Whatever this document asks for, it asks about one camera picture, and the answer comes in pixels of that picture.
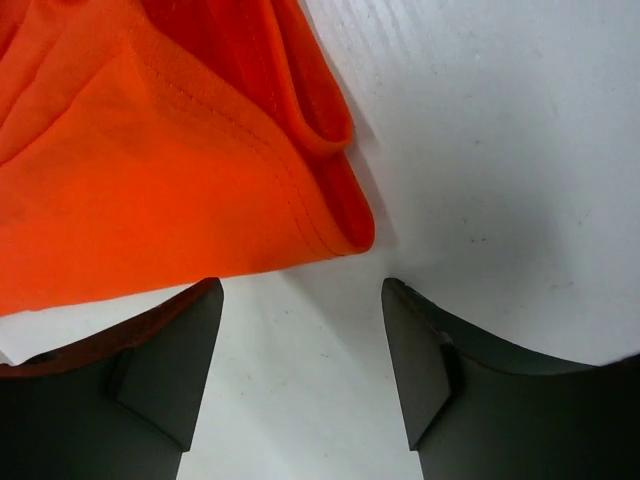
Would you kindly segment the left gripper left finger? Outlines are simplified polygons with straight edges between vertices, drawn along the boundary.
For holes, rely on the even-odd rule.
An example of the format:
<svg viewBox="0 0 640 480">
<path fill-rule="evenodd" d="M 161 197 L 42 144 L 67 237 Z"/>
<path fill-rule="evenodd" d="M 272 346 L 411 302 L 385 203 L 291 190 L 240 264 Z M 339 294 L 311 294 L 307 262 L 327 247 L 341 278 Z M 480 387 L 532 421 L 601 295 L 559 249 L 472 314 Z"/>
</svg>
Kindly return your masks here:
<svg viewBox="0 0 640 480">
<path fill-rule="evenodd" d="M 224 293 L 159 306 L 1 369 L 5 479 L 173 479 L 192 445 Z"/>
</svg>

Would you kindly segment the orange t-shirt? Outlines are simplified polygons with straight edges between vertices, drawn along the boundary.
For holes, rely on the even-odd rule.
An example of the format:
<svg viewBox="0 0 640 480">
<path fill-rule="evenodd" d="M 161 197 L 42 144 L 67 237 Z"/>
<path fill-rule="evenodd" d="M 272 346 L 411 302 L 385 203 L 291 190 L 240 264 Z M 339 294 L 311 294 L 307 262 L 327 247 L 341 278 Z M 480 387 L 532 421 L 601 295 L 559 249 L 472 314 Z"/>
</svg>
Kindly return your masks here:
<svg viewBox="0 0 640 480">
<path fill-rule="evenodd" d="M 367 251 L 352 120 L 295 1 L 1 5 L 1 311 Z"/>
</svg>

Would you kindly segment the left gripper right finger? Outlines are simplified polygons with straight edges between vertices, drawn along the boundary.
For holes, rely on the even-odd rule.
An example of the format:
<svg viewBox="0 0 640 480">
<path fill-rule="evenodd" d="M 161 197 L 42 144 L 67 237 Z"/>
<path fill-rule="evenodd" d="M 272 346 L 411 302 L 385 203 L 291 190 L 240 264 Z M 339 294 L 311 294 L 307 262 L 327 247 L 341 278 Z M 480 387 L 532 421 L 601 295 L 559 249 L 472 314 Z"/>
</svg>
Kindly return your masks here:
<svg viewBox="0 0 640 480">
<path fill-rule="evenodd" d="M 591 366 L 516 345 L 383 282 L 408 444 L 426 479 L 635 479 L 639 359 Z"/>
</svg>

